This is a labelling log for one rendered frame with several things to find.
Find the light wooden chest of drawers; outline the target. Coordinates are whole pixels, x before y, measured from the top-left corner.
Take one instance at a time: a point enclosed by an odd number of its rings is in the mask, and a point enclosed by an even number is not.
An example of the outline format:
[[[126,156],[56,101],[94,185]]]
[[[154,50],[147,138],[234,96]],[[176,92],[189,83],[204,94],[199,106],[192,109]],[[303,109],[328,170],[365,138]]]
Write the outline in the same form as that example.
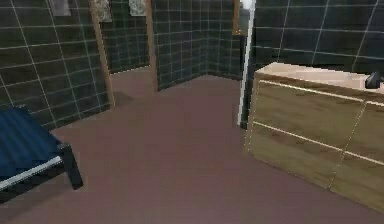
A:
[[[384,213],[384,83],[366,89],[369,75],[277,62],[256,70],[245,150]]]

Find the small black object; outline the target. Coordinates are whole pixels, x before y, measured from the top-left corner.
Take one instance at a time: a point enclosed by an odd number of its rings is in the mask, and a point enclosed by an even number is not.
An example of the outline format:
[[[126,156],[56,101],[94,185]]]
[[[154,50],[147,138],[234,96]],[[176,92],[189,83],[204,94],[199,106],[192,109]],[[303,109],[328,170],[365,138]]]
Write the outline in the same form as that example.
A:
[[[382,83],[384,83],[384,73],[373,72],[366,78],[365,88],[379,89]]]

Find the pale patterned wall picture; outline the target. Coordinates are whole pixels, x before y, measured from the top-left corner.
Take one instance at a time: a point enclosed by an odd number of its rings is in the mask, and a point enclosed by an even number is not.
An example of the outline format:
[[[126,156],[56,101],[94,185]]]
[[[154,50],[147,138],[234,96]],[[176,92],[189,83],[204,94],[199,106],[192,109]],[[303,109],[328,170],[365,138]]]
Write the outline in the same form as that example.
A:
[[[129,7],[132,16],[146,15],[146,0],[129,0]]]
[[[100,22],[111,22],[111,9],[109,0],[95,0],[97,15]]]

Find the grey framed wall picture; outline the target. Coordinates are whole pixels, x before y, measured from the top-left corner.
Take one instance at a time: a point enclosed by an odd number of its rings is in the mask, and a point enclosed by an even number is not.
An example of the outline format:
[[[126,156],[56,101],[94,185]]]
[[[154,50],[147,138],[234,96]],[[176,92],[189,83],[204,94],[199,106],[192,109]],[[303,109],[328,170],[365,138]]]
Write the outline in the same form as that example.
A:
[[[49,0],[50,7],[54,16],[70,16],[68,0]]]

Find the blue bed with black frame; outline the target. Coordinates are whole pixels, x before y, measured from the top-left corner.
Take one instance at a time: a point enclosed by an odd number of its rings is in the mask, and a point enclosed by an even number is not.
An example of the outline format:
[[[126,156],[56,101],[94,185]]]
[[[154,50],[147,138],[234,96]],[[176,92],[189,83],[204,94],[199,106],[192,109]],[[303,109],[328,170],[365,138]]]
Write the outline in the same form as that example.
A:
[[[83,186],[71,145],[43,128],[26,107],[0,110],[0,204],[61,173],[74,190]]]

